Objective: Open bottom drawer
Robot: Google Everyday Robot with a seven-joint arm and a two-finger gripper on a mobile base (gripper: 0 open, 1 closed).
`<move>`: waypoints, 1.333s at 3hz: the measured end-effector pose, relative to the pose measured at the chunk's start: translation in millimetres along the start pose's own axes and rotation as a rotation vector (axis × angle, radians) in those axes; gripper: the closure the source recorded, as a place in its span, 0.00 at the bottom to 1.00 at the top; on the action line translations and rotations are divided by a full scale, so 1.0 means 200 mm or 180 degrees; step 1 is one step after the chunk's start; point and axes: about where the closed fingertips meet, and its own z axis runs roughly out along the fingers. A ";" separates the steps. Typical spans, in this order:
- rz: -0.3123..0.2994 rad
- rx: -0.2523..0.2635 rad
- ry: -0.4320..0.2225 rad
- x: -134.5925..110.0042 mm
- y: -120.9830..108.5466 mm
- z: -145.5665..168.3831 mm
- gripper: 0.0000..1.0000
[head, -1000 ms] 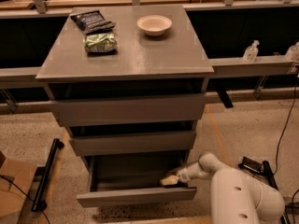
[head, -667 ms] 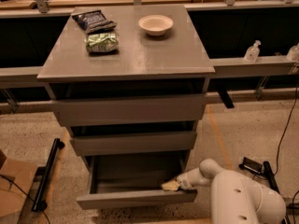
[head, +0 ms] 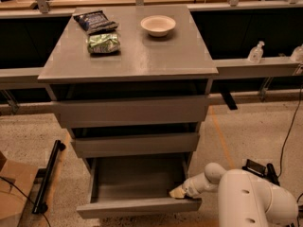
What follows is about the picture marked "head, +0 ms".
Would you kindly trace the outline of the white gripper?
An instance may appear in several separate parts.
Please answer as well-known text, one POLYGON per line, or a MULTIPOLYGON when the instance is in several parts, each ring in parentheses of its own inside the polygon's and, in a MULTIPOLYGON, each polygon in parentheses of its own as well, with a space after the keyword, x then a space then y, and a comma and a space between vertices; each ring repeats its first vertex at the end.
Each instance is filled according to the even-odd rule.
POLYGON ((169 192, 175 199, 183 199, 186 195, 193 198, 200 195, 205 190, 205 176, 197 175, 184 181, 183 187, 178 186, 169 192))

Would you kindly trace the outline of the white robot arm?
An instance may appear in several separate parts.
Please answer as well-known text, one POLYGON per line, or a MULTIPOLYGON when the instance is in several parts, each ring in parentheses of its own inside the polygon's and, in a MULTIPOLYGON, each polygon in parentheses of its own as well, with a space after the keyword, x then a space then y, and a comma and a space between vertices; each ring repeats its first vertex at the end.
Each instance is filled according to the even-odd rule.
POLYGON ((169 192, 175 199, 218 192, 220 227, 269 227, 292 224, 299 208, 285 188, 242 169, 225 170, 217 163, 205 166, 203 173, 186 179, 169 192))

